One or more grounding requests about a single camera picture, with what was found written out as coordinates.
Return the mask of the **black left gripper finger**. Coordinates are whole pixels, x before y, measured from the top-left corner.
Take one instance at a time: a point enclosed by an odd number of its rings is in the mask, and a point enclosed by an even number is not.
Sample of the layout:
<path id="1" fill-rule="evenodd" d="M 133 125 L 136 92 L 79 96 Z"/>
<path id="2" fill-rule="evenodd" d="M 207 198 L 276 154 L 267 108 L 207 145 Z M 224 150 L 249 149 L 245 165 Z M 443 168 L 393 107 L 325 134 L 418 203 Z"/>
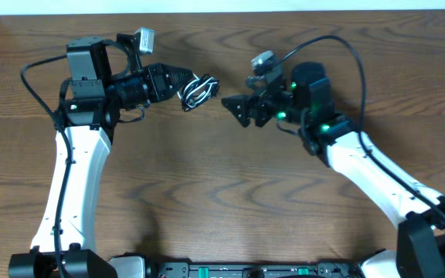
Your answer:
<path id="1" fill-rule="evenodd" d="M 165 77 L 172 86 L 184 86 L 193 78 L 193 72 L 190 69 L 163 64 Z"/>
<path id="2" fill-rule="evenodd" d="M 179 93 L 188 83 L 165 83 L 164 89 L 162 90 L 162 100 L 170 100 L 177 93 Z"/>

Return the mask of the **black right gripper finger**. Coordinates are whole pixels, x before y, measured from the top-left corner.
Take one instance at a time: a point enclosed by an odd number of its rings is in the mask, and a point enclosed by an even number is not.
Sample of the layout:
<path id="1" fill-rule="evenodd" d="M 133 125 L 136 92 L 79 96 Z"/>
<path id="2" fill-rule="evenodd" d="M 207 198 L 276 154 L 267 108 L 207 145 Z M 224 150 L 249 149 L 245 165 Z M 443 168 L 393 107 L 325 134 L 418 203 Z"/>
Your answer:
<path id="1" fill-rule="evenodd" d="M 243 127 L 250 125 L 249 97 L 247 95 L 225 97 L 221 99 L 221 102 Z"/>
<path id="2" fill-rule="evenodd" d="M 266 104 L 256 104 L 250 109 L 250 116 L 255 120 L 257 127 L 263 127 L 272 119 L 273 114 Z"/>

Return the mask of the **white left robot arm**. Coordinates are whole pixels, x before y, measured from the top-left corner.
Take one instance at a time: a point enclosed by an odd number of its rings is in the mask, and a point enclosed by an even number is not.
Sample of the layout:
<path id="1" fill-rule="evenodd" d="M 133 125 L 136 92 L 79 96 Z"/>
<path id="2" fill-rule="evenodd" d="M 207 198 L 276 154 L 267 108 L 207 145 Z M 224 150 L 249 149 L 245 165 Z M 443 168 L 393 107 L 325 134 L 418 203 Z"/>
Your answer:
<path id="1" fill-rule="evenodd" d="M 11 277 L 155 277 L 158 270 L 131 253 L 110 260 L 96 252 L 100 180 L 122 110 L 171 99 L 192 78 L 190 69 L 141 57 L 153 35 L 141 29 L 115 40 L 84 37 L 67 44 L 70 77 L 51 110 L 56 164 L 46 209 L 27 253 L 12 255 Z"/>

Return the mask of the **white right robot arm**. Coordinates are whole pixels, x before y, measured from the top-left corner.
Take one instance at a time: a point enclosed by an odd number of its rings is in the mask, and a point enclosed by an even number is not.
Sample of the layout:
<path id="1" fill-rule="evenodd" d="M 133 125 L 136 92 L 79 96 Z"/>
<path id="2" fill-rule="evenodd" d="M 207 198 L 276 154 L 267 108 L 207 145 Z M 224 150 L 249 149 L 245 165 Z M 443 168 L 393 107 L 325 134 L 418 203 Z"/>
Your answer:
<path id="1" fill-rule="evenodd" d="M 395 226 L 397 247 L 356 263 L 358 277 L 445 277 L 445 196 L 410 176 L 387 158 L 347 116 L 335 109 L 331 84 L 320 63 L 291 72 L 285 87 L 281 69 L 260 77 L 251 95 L 222 99 L 247 127 L 271 118 L 298 125 L 305 150 L 357 185 Z"/>

